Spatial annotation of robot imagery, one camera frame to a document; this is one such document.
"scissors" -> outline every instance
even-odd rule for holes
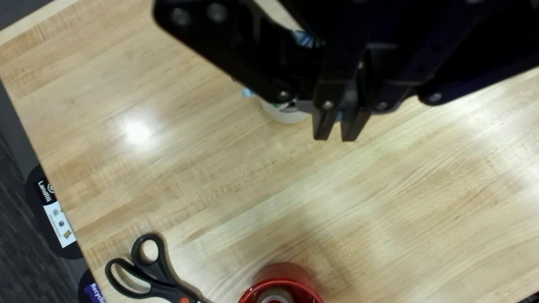
[[[143,244],[148,241],[156,246],[155,259],[148,259],[143,254]],[[135,278],[150,285],[150,288],[146,291],[135,291],[113,275],[113,268],[131,276],[131,280]],[[165,241],[158,234],[140,236],[131,248],[131,263],[114,258],[108,261],[104,275],[116,291],[135,300],[158,296],[172,303],[205,303],[195,291],[178,283],[168,263]]]

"red object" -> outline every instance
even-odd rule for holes
[[[291,263],[269,264],[263,268],[252,281],[254,285],[237,303],[256,303],[259,300],[258,296],[271,288],[286,290],[293,303],[323,303],[308,273]]]

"wooden table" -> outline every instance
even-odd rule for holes
[[[2,81],[108,301],[128,300],[106,261],[148,231],[217,303],[274,261],[306,268],[328,303],[539,290],[537,71],[318,143],[160,32],[145,0],[57,0],[0,42]]]

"white label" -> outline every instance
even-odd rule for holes
[[[49,217],[49,222],[54,229],[54,234],[57,237],[57,241],[60,243],[62,248],[72,244],[74,241],[77,241],[74,237],[74,232],[69,226],[69,221],[66,217],[66,214],[62,212],[60,209],[60,204],[59,202],[54,202],[54,204],[47,204],[44,205],[45,212],[47,212],[47,217]]]

